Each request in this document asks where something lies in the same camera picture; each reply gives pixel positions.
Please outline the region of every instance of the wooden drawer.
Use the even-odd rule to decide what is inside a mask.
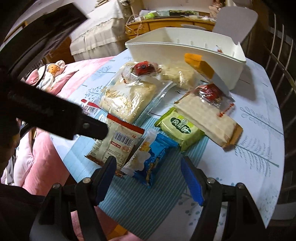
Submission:
[[[165,27],[177,27],[182,28],[181,24],[193,24],[193,22],[189,21],[157,21],[149,23],[150,30],[155,30],[158,28],[165,28]]]
[[[132,25],[128,25],[128,27],[126,26],[126,34],[128,36],[137,35],[137,33],[138,34],[144,34],[144,33],[147,33],[149,31],[150,30],[149,30],[148,23],[142,23],[142,26],[140,26],[140,24],[132,24]]]
[[[128,39],[134,39],[137,35],[129,36]]]
[[[194,25],[196,25],[196,26],[200,26],[200,27],[203,27],[203,28],[205,28],[205,29],[208,30],[208,31],[212,31],[213,28],[214,28],[214,25],[212,25],[212,24],[207,24],[207,23],[198,23],[198,22],[194,22]]]

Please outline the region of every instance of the packaged bread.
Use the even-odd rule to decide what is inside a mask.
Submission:
[[[155,78],[159,71],[157,64],[147,61],[125,64],[103,89],[98,105],[121,120],[140,126],[152,107],[174,86],[172,81]]]
[[[187,65],[166,64],[161,65],[161,76],[163,80],[171,80],[177,87],[190,90],[196,86],[197,73]]]
[[[193,93],[185,94],[175,102],[174,108],[223,148],[234,145],[243,131],[241,126],[229,116],[221,116],[216,106],[209,105]]]

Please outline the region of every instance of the teddy bear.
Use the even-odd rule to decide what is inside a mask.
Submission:
[[[46,68],[46,72],[44,75],[44,79],[36,87],[37,89],[41,89],[43,91],[49,91],[53,85],[55,84],[54,78],[63,73],[65,69],[65,62],[63,60],[59,60],[55,64],[48,64],[46,66],[42,66],[39,68],[39,79],[42,77],[44,73],[44,68]]]

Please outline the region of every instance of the white plastic container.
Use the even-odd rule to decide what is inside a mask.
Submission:
[[[214,51],[219,46],[223,53]],[[185,53],[199,54],[221,77],[228,88],[235,87],[246,63],[238,43],[230,37],[190,28],[158,28],[126,42],[134,61],[158,64],[186,64]]]

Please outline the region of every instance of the table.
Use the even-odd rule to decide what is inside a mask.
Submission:
[[[128,50],[98,69],[71,96],[70,100],[93,101],[119,67],[131,60]],[[225,152],[204,137],[187,151],[195,166],[222,184],[242,182],[251,193],[268,225],[279,196],[284,169],[284,134],[280,110],[268,76],[259,64],[247,60],[234,90],[235,109],[230,116],[242,126],[243,134],[233,150]],[[150,111],[144,128],[170,108],[183,93],[171,89],[161,104]],[[68,141],[52,135],[61,159],[76,181],[90,177],[98,168],[84,157],[94,140],[76,136]],[[142,239],[149,241],[189,240],[202,208],[193,201],[180,172],[181,154],[172,150],[158,173],[158,179],[147,189],[133,178],[115,177],[105,200],[100,203],[110,217]],[[227,204],[221,207],[215,240],[220,240]]]

